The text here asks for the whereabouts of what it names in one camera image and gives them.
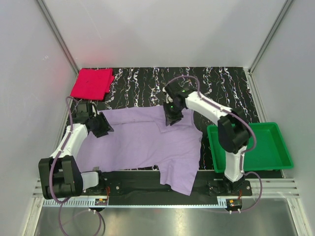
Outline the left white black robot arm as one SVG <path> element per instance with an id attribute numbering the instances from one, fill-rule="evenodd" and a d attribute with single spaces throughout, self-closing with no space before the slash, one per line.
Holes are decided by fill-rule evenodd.
<path id="1" fill-rule="evenodd" d="M 66 198 L 78 197 L 87 189 L 97 195 L 106 190 L 100 171 L 80 172 L 76 157 L 89 134 L 100 138 L 114 131 L 105 115 L 91 102 L 78 103 L 76 113 L 70 114 L 69 121 L 70 125 L 57 149 L 38 164 L 43 197 L 58 203 Z"/>

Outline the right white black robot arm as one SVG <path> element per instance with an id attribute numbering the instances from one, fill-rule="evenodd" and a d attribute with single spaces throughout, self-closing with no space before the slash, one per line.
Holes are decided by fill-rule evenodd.
<path id="1" fill-rule="evenodd" d="M 163 103 L 166 125 L 172 126 L 183 117 L 183 109 L 197 112 L 218 129 L 220 146 L 225 151 L 225 170 L 221 187 L 229 195 L 241 189 L 244 182 L 244 157 L 253 131 L 242 109 L 220 105 L 193 88 L 182 88 L 174 82 L 168 83 L 162 92 L 166 95 Z"/>

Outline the lavender t shirt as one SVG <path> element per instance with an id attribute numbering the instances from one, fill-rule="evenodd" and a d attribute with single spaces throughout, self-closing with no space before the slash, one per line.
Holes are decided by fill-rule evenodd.
<path id="1" fill-rule="evenodd" d="M 193 111 L 172 126 L 165 123 L 162 106 L 104 110 L 114 129 L 97 138 L 89 133 L 78 152 L 79 170 L 98 167 L 102 172 L 146 168 L 156 165 L 160 183 L 189 196 L 199 170 L 202 132 Z"/>

